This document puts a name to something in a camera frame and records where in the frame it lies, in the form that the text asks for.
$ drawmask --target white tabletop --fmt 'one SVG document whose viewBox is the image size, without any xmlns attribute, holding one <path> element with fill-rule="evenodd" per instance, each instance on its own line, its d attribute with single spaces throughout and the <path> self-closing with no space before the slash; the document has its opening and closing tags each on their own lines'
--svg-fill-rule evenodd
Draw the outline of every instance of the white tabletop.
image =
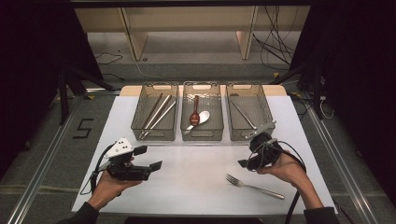
<svg viewBox="0 0 396 224">
<path fill-rule="evenodd" d="M 288 96 L 267 96 L 267 100 L 277 121 L 272 136 L 289 143 L 299 152 L 323 204 L 334 206 L 291 99 Z M 130 128 L 137 101 L 137 96 L 116 97 L 80 190 L 105 148 L 121 137 L 126 137 L 133 146 L 148 146 L 147 153 L 134 158 L 135 165 L 149 166 L 163 161 L 163 166 L 152 173 L 148 181 L 125 190 L 101 212 L 152 217 L 261 217 L 288 213 L 296 192 L 294 187 L 271 175 L 249 172 L 238 164 L 237 161 L 248 158 L 250 151 L 248 142 L 230 141 L 224 98 L 222 141 L 208 143 L 183 142 L 180 118 L 175 141 L 137 142 Z M 279 200 L 253 189 L 232 186 L 225 179 L 226 174 L 246 184 L 283 194 L 286 199 Z M 90 196 L 78 195 L 72 211 L 76 212 Z M 294 214 L 302 214 L 303 211 L 304 204 L 300 199 Z"/>
</svg>

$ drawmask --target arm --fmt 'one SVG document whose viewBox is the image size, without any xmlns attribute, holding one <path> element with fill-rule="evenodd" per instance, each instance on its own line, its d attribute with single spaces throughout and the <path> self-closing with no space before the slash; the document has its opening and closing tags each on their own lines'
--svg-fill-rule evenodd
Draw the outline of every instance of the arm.
<svg viewBox="0 0 396 224">
<path fill-rule="evenodd" d="M 274 165 L 262 167 L 257 173 L 274 175 L 297 188 L 304 201 L 306 208 L 304 215 L 307 223 L 339 223 L 333 208 L 323 206 L 308 175 L 293 158 L 282 153 Z"/>
<path fill-rule="evenodd" d="M 112 178 L 108 171 L 103 171 L 91 198 L 81 206 L 73 217 L 62 220 L 58 222 L 58 224 L 95 223 L 101 208 L 105 207 L 114 198 L 119 196 L 125 189 L 139 185 L 142 182 L 143 181 L 121 181 Z"/>
</svg>

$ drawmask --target fork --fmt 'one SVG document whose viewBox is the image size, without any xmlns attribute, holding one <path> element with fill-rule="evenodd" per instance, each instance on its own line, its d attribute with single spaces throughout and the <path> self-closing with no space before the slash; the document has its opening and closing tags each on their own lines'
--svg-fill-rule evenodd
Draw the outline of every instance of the fork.
<svg viewBox="0 0 396 224">
<path fill-rule="evenodd" d="M 239 187 L 239 188 L 241 188 L 241 187 L 247 187 L 247 188 L 250 188 L 250 189 L 255 189 L 255 190 L 257 190 L 257 191 L 259 191 L 259 192 L 261 192 L 261 193 L 268 194 L 268 195 L 270 195 L 270 196 L 273 196 L 273 197 L 278 198 L 278 199 L 281 199 L 281 200 L 284 200 L 284 199 L 285 199 L 285 196 L 283 196 L 282 194 L 278 194 L 278 193 L 272 192 L 272 191 L 270 191 L 270 190 L 259 189 L 259 188 L 256 188 L 256 187 L 253 187 L 253 186 L 244 184 L 244 182 L 242 182 L 241 180 L 239 180 L 239 179 L 237 179 L 237 178 L 235 178 L 235 177 L 233 177 L 233 176 L 231 176 L 231 175 L 228 175 L 228 174 L 227 174 L 226 179 L 227 179 L 230 183 L 232 183 L 233 185 L 235 185 L 235 186 L 237 186 L 237 187 Z"/>
</svg>

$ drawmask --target silver spoon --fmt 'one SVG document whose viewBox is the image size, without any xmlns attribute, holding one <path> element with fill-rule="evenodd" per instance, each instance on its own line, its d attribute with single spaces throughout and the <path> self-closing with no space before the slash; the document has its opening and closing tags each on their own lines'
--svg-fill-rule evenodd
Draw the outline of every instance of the silver spoon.
<svg viewBox="0 0 396 224">
<path fill-rule="evenodd" d="M 207 121 L 210 117 L 209 111 L 202 111 L 201 113 L 199 113 L 199 124 L 204 123 L 205 121 Z M 190 127 L 188 127 L 186 130 L 189 131 L 193 128 L 194 126 L 190 125 Z"/>
</svg>

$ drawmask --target storage container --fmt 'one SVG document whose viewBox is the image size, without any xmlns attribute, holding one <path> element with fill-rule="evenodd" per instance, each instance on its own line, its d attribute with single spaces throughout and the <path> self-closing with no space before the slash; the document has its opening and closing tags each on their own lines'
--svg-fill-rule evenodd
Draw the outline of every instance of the storage container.
<svg viewBox="0 0 396 224">
<path fill-rule="evenodd" d="M 195 96 L 198 96 L 197 112 L 208 111 L 210 116 L 206 122 L 188 130 Z M 183 141 L 221 141 L 224 123 L 218 82 L 184 82 L 180 129 Z"/>
<path fill-rule="evenodd" d="M 145 83 L 140 92 L 131 128 L 137 141 L 176 139 L 178 85 Z"/>
<path fill-rule="evenodd" d="M 267 99 L 260 83 L 229 82 L 226 85 L 227 114 L 232 141 L 250 141 L 255 131 L 271 134 L 275 128 Z"/>
</svg>

